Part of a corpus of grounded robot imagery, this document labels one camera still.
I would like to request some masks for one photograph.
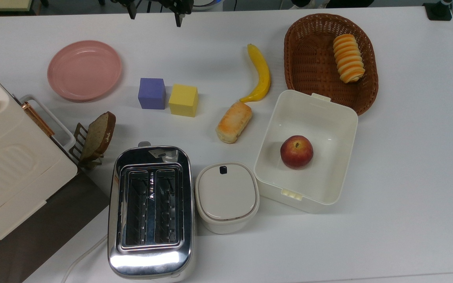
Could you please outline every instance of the pink plate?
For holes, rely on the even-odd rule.
[[[118,81],[122,63],[106,43],[85,40],[59,51],[48,66],[48,83],[63,98],[87,101],[108,92]]]

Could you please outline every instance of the bread roll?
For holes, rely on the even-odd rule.
[[[363,58],[352,34],[342,34],[333,40],[333,53],[338,74],[344,83],[357,82],[365,73]]]
[[[235,102],[216,127],[219,140],[224,143],[235,143],[252,116],[253,111],[249,106],[239,101]]]

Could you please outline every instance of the power cord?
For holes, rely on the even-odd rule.
[[[99,242],[97,242],[93,247],[91,247],[88,251],[86,251],[84,254],[82,254],[77,260],[75,260],[70,268],[68,269],[68,271],[66,272],[66,274],[64,275],[64,278],[63,280],[61,281],[61,283],[65,283],[66,280],[68,280],[68,277],[69,277],[69,274],[72,272],[72,269],[82,260],[84,259],[87,255],[89,255],[91,252],[93,252],[97,247],[99,247],[106,239],[108,238],[108,234],[106,234],[106,236],[104,236],[101,240],[99,240]]]

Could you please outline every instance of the white storage box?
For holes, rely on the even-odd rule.
[[[214,233],[240,230],[256,214],[260,204],[253,172],[238,162],[204,168],[195,183],[195,199],[203,224]]]
[[[260,194],[309,213],[338,201],[356,136],[357,114],[328,97],[284,91],[270,118],[254,174]],[[282,162],[290,136],[305,136],[314,156],[301,170]]]

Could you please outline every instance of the cube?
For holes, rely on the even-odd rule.
[[[165,109],[164,80],[141,78],[137,99],[142,109]]]
[[[196,86],[174,84],[169,99],[171,114],[194,117],[197,105],[198,91]]]

